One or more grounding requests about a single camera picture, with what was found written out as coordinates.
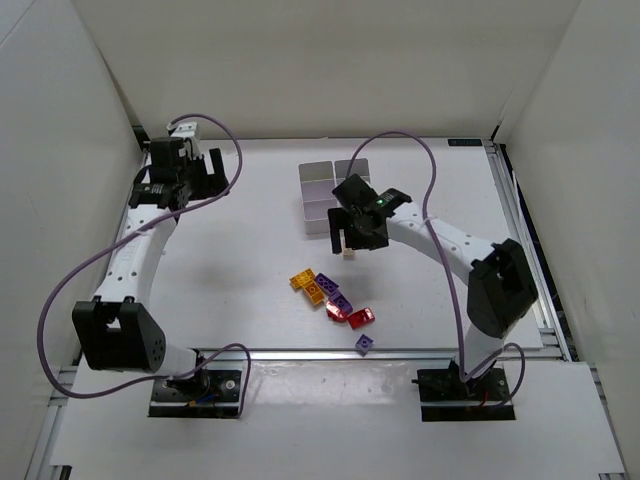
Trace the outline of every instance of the white table surface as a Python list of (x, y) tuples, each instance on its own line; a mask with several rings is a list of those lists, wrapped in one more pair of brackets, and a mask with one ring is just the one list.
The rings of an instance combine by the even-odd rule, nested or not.
[[(515, 421), (423, 423), (424, 362), (255, 362), (240, 420), (147, 418), (151, 386), (70, 400), (52, 463), (71, 480), (597, 480), (622, 472), (589, 367), (530, 361)], [(507, 362), (513, 385), (519, 364)], [(94, 391), (134, 375), (93, 372)]]
[[(453, 310), (441, 265), (404, 245), (359, 251), (354, 261), (331, 254), (328, 236), (304, 233), (298, 164), (351, 157), (355, 139), (243, 141), (245, 167), (232, 193), (183, 216), (153, 284), (150, 311), (170, 342), (213, 348), (242, 342), (265, 349), (352, 349), (361, 333), (382, 349), (456, 348)], [(429, 140), (438, 162), (430, 213), (476, 236), (509, 236), (482, 147), (448, 147)], [(227, 177), (237, 165), (223, 148)], [(374, 188), (395, 187), (421, 202), (430, 167), (418, 144), (382, 139), (369, 159)], [(368, 306), (374, 324), (354, 332), (314, 310), (289, 278), (311, 267), (337, 281), (356, 309)], [(457, 283), (466, 310), (466, 288)], [(509, 340), (542, 346), (534, 312)]]

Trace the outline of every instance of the yellow lego brick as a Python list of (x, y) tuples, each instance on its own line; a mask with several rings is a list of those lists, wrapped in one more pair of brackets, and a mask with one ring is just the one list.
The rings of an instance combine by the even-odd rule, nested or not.
[(320, 287), (315, 281), (307, 283), (303, 288), (314, 306), (324, 301), (324, 293), (322, 293), (322, 290), (320, 290)]
[(291, 285), (293, 285), (293, 288), (296, 290), (300, 287), (304, 287), (307, 283), (315, 282), (315, 280), (316, 275), (310, 268), (307, 268), (304, 272), (300, 272), (295, 277), (289, 279)]
[(295, 288), (296, 290), (298, 290), (299, 288), (302, 288), (302, 285), (300, 285), (300, 282), (298, 281), (298, 276), (297, 275), (295, 277), (291, 277), (289, 279), (289, 282), (291, 282), (291, 286), (293, 288)]

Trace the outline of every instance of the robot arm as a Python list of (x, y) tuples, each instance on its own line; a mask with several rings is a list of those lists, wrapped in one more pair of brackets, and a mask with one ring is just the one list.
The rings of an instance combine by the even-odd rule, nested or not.
[[(220, 150), (207, 174), (198, 126), (182, 123), (170, 137), (151, 140), (150, 161), (134, 180), (120, 238), (150, 221), (218, 195), (228, 185)], [(198, 352), (167, 343), (146, 309), (160, 258), (178, 220), (143, 231), (117, 250), (91, 301), (76, 302), (73, 323), (89, 367), (174, 375), (196, 366)]]
[[(442, 262), (420, 208), (408, 195), (395, 189), (378, 195), (357, 175), (347, 178), (333, 193), (342, 206), (329, 210), (334, 253), (342, 251), (343, 232), (345, 246), (354, 250), (386, 247), (391, 239)], [(514, 240), (494, 244), (439, 219), (432, 219), (431, 225), (453, 274), (468, 287), (467, 315), (472, 324), (464, 342), (464, 373), (468, 373), (502, 348), (538, 293), (524, 251)], [(478, 370), (473, 377), (489, 368), (491, 365)]]

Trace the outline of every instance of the white backdrop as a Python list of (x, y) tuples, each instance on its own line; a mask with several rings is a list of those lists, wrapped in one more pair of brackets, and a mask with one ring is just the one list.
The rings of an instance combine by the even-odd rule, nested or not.
[(511, 129), (579, 0), (74, 3), (150, 135), (203, 111), (245, 138), (489, 137)]
[[(99, 52), (67, 0), (0, 6), (0, 476), (24, 478), (51, 386), (36, 355), (47, 294), (118, 227), (140, 150)], [(67, 364), (71, 308), (94, 269), (56, 302), (47, 345)]]
[(583, 0), (509, 152), (640, 478), (640, 3)]

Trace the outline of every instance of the metal frame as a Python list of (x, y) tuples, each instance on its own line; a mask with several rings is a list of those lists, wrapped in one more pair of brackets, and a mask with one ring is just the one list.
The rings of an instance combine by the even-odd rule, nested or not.
[(547, 283), (544, 279), (542, 266), (540, 265), (540, 260), (533, 249), (533, 241), (531, 240), (531, 235), (529, 234), (529, 229), (524, 221), (520, 202), (518, 201), (518, 189), (515, 173), (513, 176), (509, 175), (507, 164), (502, 152), (495, 144), (491, 143), (490, 146), (485, 146), (485, 150), (487, 152), (489, 165), (491, 166), (491, 171), (493, 172), (493, 177), (496, 180), (496, 188), (498, 189), (498, 195), (500, 196), (500, 201), (504, 208), (504, 214), (507, 219), (507, 223), (509, 224), (509, 229), (525, 251), (527, 261), (531, 267), (533, 279), (540, 294), (539, 300), (542, 308), (542, 320), (544, 322), (543, 327), (553, 328), (556, 333), (556, 337), (558, 338), (559, 347), (562, 351), (564, 360), (571, 362), (571, 354), (569, 353), (567, 342), (564, 338), (564, 334), (562, 333), (560, 321), (558, 320), (558, 315), (553, 306), (551, 294), (549, 293)]

